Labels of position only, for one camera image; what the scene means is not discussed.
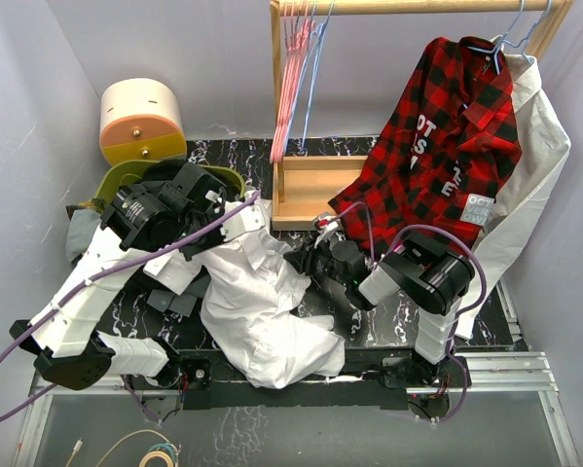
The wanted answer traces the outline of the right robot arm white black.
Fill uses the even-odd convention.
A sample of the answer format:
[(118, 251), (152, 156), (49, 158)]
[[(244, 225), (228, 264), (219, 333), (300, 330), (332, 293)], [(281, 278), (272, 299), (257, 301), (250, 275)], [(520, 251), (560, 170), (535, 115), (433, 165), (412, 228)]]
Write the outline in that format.
[(460, 302), (474, 278), (485, 279), (470, 252), (460, 254), (415, 231), (406, 233), (402, 244), (373, 267), (355, 242), (324, 235), (305, 239), (283, 257), (300, 274), (341, 284), (357, 309), (370, 310), (390, 296), (406, 294), (418, 307), (418, 335), (411, 356), (394, 373), (410, 384), (427, 386), (447, 376)]

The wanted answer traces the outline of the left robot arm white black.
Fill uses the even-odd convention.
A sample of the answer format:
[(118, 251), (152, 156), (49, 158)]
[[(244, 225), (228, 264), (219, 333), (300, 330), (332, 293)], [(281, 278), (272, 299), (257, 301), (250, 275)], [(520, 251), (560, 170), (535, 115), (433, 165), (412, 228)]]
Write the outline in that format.
[(10, 334), (34, 354), (53, 384), (86, 389), (106, 375), (140, 376), (160, 388), (180, 378), (181, 358), (160, 338), (111, 336), (96, 325), (140, 270), (177, 291), (172, 260), (196, 255), (267, 225), (257, 200), (220, 170), (180, 160), (153, 162), (122, 183), (100, 216), (91, 244), (53, 300)]

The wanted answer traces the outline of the blue wire hanger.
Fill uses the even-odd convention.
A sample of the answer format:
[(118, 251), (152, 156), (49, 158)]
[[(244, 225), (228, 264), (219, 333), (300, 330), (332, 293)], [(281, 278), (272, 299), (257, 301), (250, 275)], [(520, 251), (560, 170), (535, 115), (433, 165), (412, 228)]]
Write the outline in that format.
[(316, 26), (315, 32), (314, 32), (314, 34), (316, 35), (316, 38), (315, 38), (314, 44), (312, 45), (312, 48), (311, 48), (311, 51), (309, 54), (309, 58), (311, 58), (312, 71), (311, 71), (311, 76), (310, 76), (310, 90), (309, 90), (309, 96), (308, 96), (308, 101), (307, 101), (307, 110), (306, 110), (306, 114), (305, 114), (305, 123), (303, 126), (303, 134), (302, 134), (301, 145), (300, 145), (300, 153), (303, 155), (305, 155), (307, 153), (307, 150), (305, 149), (305, 147), (306, 147), (306, 139), (308, 136), (308, 129), (309, 129), (309, 125), (310, 125), (310, 117), (311, 117), (314, 91), (316, 88), (316, 82), (317, 82), (317, 77), (318, 77), (318, 72), (319, 72), (320, 60), (321, 60), (321, 56), (322, 56), (322, 52), (323, 52), (325, 36), (326, 36), (326, 32), (327, 32), (328, 25), (330, 22), (330, 18), (332, 16), (334, 5), (335, 5), (335, 2), (331, 1), (329, 8), (328, 8), (327, 15), (326, 15), (326, 19)]

